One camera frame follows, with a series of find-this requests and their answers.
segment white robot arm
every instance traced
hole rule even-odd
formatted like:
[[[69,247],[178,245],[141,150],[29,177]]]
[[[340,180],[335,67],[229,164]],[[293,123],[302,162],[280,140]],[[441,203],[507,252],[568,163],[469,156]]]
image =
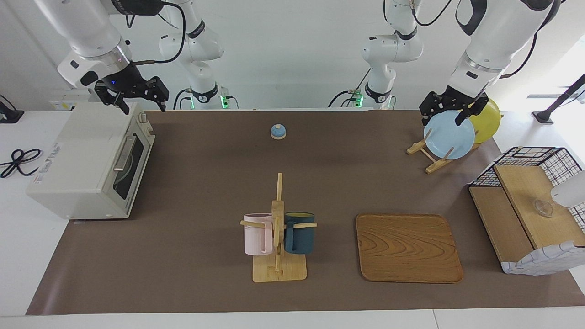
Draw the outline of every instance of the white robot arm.
[[[181,6],[185,12],[187,32],[163,36],[159,41],[159,49],[164,56],[172,56],[177,52],[181,41],[185,39],[185,49],[175,63],[187,74],[191,99],[197,109],[220,109],[229,107],[225,99],[227,91],[216,81],[214,74],[204,61],[215,60],[223,56],[223,47],[218,35],[206,26],[199,17],[194,0],[169,0]],[[170,22],[182,24],[182,17],[175,10],[167,11]]]
[[[96,83],[94,90],[106,105],[128,113],[124,98],[154,101],[164,111],[168,89],[158,77],[145,80],[132,62],[128,44],[110,23],[99,0],[35,0],[55,30],[67,39],[71,53],[59,64],[59,73],[76,87]],[[156,15],[160,0],[115,0],[118,10],[136,9],[136,15]]]
[[[421,4],[422,0],[416,1],[416,12]],[[371,67],[370,79],[362,91],[365,107],[387,106],[396,79],[396,72],[390,68],[390,63],[413,61],[422,55],[423,44],[411,13],[411,2],[386,0],[385,11],[394,34],[373,36],[362,49],[362,56]]]
[[[472,40],[446,91],[441,95],[430,92],[420,105],[423,124],[447,110],[463,109],[456,119],[458,125],[481,113],[488,101],[485,89],[501,77],[512,58],[559,7],[560,0],[460,0],[457,22]]]

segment oven door handle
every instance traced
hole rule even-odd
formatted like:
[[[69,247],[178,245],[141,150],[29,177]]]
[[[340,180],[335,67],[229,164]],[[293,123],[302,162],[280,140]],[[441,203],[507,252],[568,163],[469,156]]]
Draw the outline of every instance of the oven door handle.
[[[115,172],[122,172],[126,167],[126,163],[128,159],[130,159],[130,155],[132,154],[132,149],[134,149],[134,144],[136,143],[136,136],[128,136],[124,141],[124,146],[122,147],[122,151],[120,153],[120,157],[118,161],[116,161],[116,165],[114,165],[113,170]]]

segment brown table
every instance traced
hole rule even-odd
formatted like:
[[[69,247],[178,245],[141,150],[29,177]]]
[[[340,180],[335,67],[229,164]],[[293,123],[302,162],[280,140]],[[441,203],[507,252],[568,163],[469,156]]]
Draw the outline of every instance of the brown table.
[[[419,114],[152,113],[156,143],[132,216],[72,221],[27,314],[456,309],[585,305],[568,271],[506,275],[465,184],[500,152],[490,140],[432,175]],[[288,136],[272,140],[270,127]],[[270,211],[284,173],[288,211],[316,214],[308,279],[253,283],[242,215]],[[355,216],[428,213],[453,232],[455,285],[376,283],[359,271]]]

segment dark teal mug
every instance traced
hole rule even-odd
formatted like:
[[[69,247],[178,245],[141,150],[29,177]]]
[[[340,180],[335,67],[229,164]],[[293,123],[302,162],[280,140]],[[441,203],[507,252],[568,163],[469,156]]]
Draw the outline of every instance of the dark teal mug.
[[[294,211],[284,214],[287,226],[284,235],[284,250],[288,253],[306,255],[313,251],[315,228],[293,228],[294,224],[315,222],[315,214]]]

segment black wire mesh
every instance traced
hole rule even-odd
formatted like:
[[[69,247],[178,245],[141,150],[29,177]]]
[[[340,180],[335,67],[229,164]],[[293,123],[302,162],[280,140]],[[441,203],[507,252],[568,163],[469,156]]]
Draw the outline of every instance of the black wire mesh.
[[[540,166],[553,186],[564,182],[581,171],[581,167],[565,148],[523,148],[516,147],[502,154],[493,161],[475,181],[473,186],[498,186],[500,179],[495,174],[494,166]],[[569,211],[585,232],[585,203],[570,208]]]

